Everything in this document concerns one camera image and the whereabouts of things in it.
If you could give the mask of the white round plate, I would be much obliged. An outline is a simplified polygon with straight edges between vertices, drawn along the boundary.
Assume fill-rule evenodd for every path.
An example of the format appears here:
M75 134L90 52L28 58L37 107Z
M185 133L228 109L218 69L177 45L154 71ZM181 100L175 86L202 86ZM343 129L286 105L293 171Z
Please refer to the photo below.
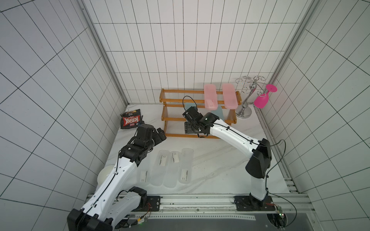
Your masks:
M107 179L107 177L110 175L111 171L113 170L115 166L114 165L109 165L104 167L98 174L97 177L97 183L98 185L102 185L104 181Z

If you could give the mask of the black red snack bag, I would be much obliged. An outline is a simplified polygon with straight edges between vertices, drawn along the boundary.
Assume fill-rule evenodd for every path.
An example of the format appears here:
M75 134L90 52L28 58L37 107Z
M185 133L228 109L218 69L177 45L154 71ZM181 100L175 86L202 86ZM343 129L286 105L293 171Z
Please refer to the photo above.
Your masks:
M144 124L143 116L141 115L140 109L124 112L120 116L121 129L137 128L140 125Z

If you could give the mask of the pink plastic wine glass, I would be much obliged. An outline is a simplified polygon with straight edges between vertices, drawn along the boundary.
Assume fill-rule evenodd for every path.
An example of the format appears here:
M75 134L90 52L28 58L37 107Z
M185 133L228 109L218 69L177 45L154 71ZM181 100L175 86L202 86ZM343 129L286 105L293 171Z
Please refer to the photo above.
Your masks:
M267 84L266 85L266 90L267 92L266 93L263 93L261 95L259 95L255 101L254 101L254 106L257 107L257 108L264 108L268 101L269 101L269 94L272 93L272 92L277 92L277 87L272 85L272 84Z

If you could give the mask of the wooden three-tier shelf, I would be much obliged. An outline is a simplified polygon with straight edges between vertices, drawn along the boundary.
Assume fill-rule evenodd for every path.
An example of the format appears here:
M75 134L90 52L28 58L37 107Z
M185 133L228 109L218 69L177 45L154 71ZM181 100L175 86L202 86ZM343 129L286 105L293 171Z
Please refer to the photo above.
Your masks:
M203 90L166 90L160 93L160 102L163 103L161 120L164 122L164 131L167 137L197 138L196 134L185 134L183 117L184 106L197 105L198 111L205 115L210 112L205 108Z

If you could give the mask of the chrome glass holder stand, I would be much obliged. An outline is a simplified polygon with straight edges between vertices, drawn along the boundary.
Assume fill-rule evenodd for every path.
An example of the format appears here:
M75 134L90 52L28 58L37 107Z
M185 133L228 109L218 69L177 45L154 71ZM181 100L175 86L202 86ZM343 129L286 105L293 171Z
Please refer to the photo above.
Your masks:
M242 88L242 93L246 94L246 98L242 101L241 105L236 109L236 116L240 119L250 118L252 115L251 103L248 103L249 98L254 94L257 88L262 89L261 84L264 85L266 78L263 76L248 77L243 76L236 80L238 84L249 84L248 87Z

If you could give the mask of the clear pencil case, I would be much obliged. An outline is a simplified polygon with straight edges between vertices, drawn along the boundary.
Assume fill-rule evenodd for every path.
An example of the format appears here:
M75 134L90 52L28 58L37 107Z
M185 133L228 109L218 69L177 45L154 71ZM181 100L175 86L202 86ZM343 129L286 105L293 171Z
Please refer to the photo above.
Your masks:
M189 184L192 177L194 150L184 148L181 153L179 182L182 184Z
M167 169L163 181L163 185L166 188L175 188L179 178L179 168L181 163L181 153L172 151L169 155Z
M137 183L141 186L150 184L150 159L145 158L137 169Z
M169 151L167 150L159 151L151 171L150 183L152 185L156 187L162 186L169 162L169 157L170 157Z

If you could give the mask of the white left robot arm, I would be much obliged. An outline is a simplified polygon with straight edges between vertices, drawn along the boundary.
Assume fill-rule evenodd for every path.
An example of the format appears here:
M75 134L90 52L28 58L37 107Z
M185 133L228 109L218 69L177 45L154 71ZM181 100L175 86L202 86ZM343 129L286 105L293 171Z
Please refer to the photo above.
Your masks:
M111 231L134 210L146 208L147 192L132 187L116 201L123 186L153 148L166 140L165 132L152 125L140 125L135 135L121 148L116 164L103 184L81 209L73 209L67 217L70 231Z

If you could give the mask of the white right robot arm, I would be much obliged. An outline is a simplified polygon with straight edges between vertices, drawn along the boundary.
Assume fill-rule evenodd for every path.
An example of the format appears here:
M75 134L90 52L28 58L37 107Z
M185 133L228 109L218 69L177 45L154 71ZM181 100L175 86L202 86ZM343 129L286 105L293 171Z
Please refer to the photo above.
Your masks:
M251 189L242 204L253 211L261 210L268 199L267 171L271 167L271 144L267 139L256 140L225 123L217 115L202 115L192 106L183 113L186 134L204 134L218 137L242 152L249 159L245 169L251 176Z

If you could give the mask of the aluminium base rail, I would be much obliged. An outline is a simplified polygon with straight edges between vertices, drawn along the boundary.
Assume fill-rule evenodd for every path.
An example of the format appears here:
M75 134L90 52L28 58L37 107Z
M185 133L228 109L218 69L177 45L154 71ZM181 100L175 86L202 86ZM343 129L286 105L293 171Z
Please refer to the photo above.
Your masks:
M313 216L315 210L305 194L277 194L259 210L247 206L247 197L240 194L166 194L148 196L145 209L134 209L118 220L144 223L150 219L245 219L257 215L285 214L288 221L300 214Z

